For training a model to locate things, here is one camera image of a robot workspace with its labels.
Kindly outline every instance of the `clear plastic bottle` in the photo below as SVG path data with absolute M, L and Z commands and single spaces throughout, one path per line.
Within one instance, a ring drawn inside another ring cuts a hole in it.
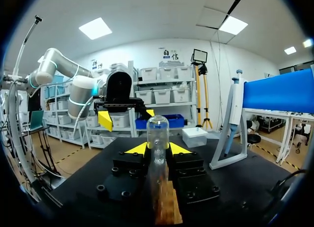
M 147 121 L 147 147 L 152 150 L 151 163 L 163 165 L 169 147 L 169 122 L 165 117 L 155 115 Z
M 165 200 L 167 197 L 167 162 L 166 149 L 169 148 L 169 122 L 156 115 L 147 121 L 147 147 L 151 149 L 151 163 L 149 165 L 149 178 L 152 194 L 155 222 L 164 224 Z

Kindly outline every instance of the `yellow tripod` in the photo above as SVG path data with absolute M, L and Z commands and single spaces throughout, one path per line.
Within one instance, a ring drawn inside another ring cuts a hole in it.
M 208 90 L 207 90 L 207 78 L 206 78 L 206 72 L 203 74 L 204 79 L 204 87 L 205 87 L 205 102 L 206 106 L 204 108 L 206 117 L 203 120 L 203 124 L 201 124 L 201 86 L 200 86 L 200 73 L 199 73 L 199 67 L 198 65 L 195 65 L 195 77 L 196 77 L 196 89 L 197 89 L 197 125 L 196 127 L 204 127 L 206 126 L 206 130 L 210 126 L 212 129 L 212 122 L 209 118 L 209 103 L 208 103 Z

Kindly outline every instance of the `ceiling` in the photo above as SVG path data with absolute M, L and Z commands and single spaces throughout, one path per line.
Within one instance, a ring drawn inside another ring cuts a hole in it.
M 237 36 L 218 31 L 235 0 L 37 0 L 24 16 L 11 42 L 5 69 L 15 65 L 21 43 L 39 15 L 44 20 L 30 36 L 20 64 L 21 73 L 38 67 L 48 48 L 65 56 L 80 56 L 113 46 L 149 39 L 186 38 L 221 42 L 247 49 L 275 64 L 289 60 L 284 49 L 295 46 L 294 57 L 309 52 L 305 36 L 280 0 L 241 0 L 231 12 L 248 26 Z M 90 40 L 79 27 L 98 17 L 112 34 Z

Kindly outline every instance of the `white stand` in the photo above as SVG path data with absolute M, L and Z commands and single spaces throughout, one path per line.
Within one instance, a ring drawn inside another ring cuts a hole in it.
M 218 142 L 218 145 L 215 150 L 215 154 L 211 160 L 211 163 L 209 164 L 209 167 L 214 170 L 217 168 L 225 167 L 230 164 L 233 164 L 235 162 L 241 161 L 247 157 L 247 128 L 246 128 L 246 118 L 243 116 L 244 109 L 242 109 L 241 114 L 241 120 L 240 120 L 240 126 L 241 126 L 241 135 L 242 135 L 242 151 L 240 154 L 235 155 L 233 157 L 226 158 L 224 160 L 219 161 L 221 152 L 224 148 L 224 145 L 226 143 L 226 140 L 228 138 L 228 132 L 230 129 L 229 119 L 231 114 L 231 104 L 232 104 L 232 96 L 233 96 L 233 85 L 230 87 L 229 91 L 229 97 L 228 97 L 228 103 L 227 103 L 227 109 L 226 109 L 226 115 L 225 115 L 225 122 L 223 125 L 223 130 L 220 135 L 220 139 Z

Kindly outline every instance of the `white table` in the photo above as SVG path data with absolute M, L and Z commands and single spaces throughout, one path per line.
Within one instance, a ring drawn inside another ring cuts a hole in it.
M 283 140 L 281 142 L 269 139 L 265 136 L 259 135 L 263 140 L 266 140 L 268 142 L 271 142 L 271 143 L 274 143 L 274 144 L 277 144 L 280 146 L 279 155 L 278 155 L 277 160 L 276 160 L 277 163 L 280 162 L 280 160 L 283 158 L 283 156 L 285 154 L 284 150 L 285 150 L 286 144 L 287 144 L 287 142 L 289 142 L 289 139 L 290 139 L 289 131 L 291 133 L 291 130 L 292 130 L 292 128 L 290 128 L 292 126 L 291 125 L 291 119 L 290 119 L 291 113 L 290 112 L 282 112 L 282 111 L 262 110 L 262 109 L 249 109 L 249 108 L 246 108 L 245 112 L 247 114 L 252 114 L 252 115 L 267 116 L 267 117 L 279 118 L 279 119 L 286 120 L 285 133 L 283 136 Z
M 288 128 L 288 135 L 289 137 L 287 138 L 287 141 L 285 142 L 285 147 L 284 147 L 284 151 L 282 153 L 282 157 L 281 157 L 281 162 L 280 162 L 280 165 L 285 161 L 285 159 L 288 157 L 288 155 L 290 154 L 290 151 L 291 151 L 291 147 L 292 147 L 292 143 L 293 143 L 293 139 L 294 139 L 294 132 L 293 132 L 293 135 L 292 135 L 292 140 L 290 142 L 290 145 L 289 145 L 289 140 L 290 140 L 290 135 L 292 133 L 292 130 L 294 128 L 293 126 L 293 120 L 306 120 L 306 121 L 309 121 L 311 125 L 313 125 L 314 123 L 314 116 L 308 114 L 308 113 L 304 113 L 304 114 L 292 114 L 290 113 L 290 123 L 289 123 L 289 128 Z

